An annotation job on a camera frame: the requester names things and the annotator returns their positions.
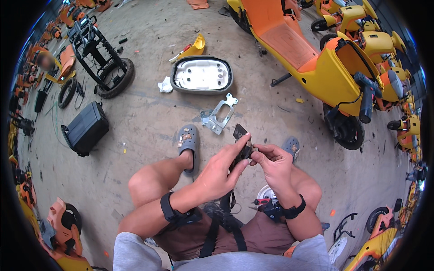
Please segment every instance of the black wrist strap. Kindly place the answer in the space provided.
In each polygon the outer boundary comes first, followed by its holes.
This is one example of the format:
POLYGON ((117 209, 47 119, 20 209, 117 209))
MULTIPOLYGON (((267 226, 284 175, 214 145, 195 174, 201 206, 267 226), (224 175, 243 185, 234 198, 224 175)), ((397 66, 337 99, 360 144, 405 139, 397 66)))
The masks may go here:
POLYGON ((297 208, 294 206, 294 207, 291 207, 289 209, 283 209, 282 208, 283 215, 285 216, 286 219, 296 218, 299 215, 299 213, 303 212, 304 208, 306 207, 306 202, 304 201, 303 196, 301 194, 299 194, 299 195, 301 198, 300 206, 298 206, 297 208))
POLYGON ((198 208, 192 208, 188 210, 185 214, 179 212, 178 210, 173 210, 170 205, 169 198, 173 192, 169 192, 161 197, 160 205, 161 210, 163 211, 164 218, 172 224, 175 224, 178 227, 188 225, 202 219, 202 213, 198 208))

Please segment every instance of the hand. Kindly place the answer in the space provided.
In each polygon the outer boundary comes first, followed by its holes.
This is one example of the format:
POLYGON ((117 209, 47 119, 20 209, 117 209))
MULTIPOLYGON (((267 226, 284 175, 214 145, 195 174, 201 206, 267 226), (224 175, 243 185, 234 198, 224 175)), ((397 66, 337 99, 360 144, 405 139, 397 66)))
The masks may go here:
POLYGON ((229 175, 227 173, 233 160, 246 145, 250 137, 250 133, 247 133, 235 144, 226 145, 216 155, 211 157, 202 173, 193 183, 198 189, 198 194, 203 197, 204 202, 221 198, 235 187, 238 177, 240 177, 247 167, 249 161, 240 161, 229 175))
POLYGON ((294 192, 291 185, 291 171, 293 166, 293 156, 279 148, 278 146, 254 144, 258 151, 253 152, 250 157, 251 166, 258 163, 265 173, 265 181, 275 194, 286 195, 294 192))

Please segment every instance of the metal plate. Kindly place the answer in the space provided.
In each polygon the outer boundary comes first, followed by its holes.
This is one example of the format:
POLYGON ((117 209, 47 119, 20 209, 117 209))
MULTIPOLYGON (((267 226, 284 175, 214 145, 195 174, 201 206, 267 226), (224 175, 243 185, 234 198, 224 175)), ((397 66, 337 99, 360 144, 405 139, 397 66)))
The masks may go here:
POLYGON ((228 93, 226 95, 226 98, 227 98, 226 101, 220 101, 218 103, 216 108, 211 113, 210 119, 208 120, 208 122, 206 124, 206 127, 216 134, 220 134, 222 132, 222 130, 226 126, 227 122, 229 121, 230 117, 232 117, 232 114, 234 112, 233 105, 238 103, 238 99, 233 97, 231 93, 228 93), (220 108, 222 107, 222 105, 224 105, 224 104, 229 105, 230 111, 227 114, 227 116, 223 119, 223 121, 220 122, 217 120, 216 115, 217 115, 218 111, 220 110, 220 108))

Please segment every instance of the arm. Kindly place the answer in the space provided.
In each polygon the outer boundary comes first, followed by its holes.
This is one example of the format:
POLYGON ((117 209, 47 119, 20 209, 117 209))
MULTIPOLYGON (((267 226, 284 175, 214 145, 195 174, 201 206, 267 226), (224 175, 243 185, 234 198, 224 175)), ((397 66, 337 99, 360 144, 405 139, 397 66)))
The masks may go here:
MULTIPOLYGON (((276 194, 281 206, 289 209, 301 204, 301 198, 291 185, 293 157, 276 145, 255 144, 259 151, 251 154, 251 165, 258 163, 265 173, 265 180, 276 194)), ((298 241, 322 234, 321 222, 309 206, 294 219, 286 219, 291 234, 298 241)))
MULTIPOLYGON (((249 139, 250 133, 247 133, 235 144, 225 146, 213 156, 194 183, 184 186, 170 196, 172 209, 185 213, 231 191, 247 167, 248 161, 240 161, 228 175, 229 166, 249 139)), ((164 218, 160 199, 149 202, 126 216, 119 224, 118 234, 131 232, 146 239, 159 233, 169 224, 164 218)))

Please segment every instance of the brown shorts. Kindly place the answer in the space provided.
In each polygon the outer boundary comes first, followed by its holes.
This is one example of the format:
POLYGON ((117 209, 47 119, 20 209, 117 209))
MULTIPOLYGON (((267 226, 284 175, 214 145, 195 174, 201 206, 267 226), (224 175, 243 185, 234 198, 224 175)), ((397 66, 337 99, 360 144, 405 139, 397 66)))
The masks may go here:
MULTIPOLYGON (((174 261, 199 257, 211 225, 211 218, 202 209, 199 210, 202 213, 201 221, 180 228, 168 225, 153 237, 174 261)), ((256 212, 241 231, 247 251, 250 252, 282 255, 295 242, 286 223, 275 223, 263 212, 256 212)), ((233 234, 220 226, 212 255, 232 251, 238 251, 233 234)))

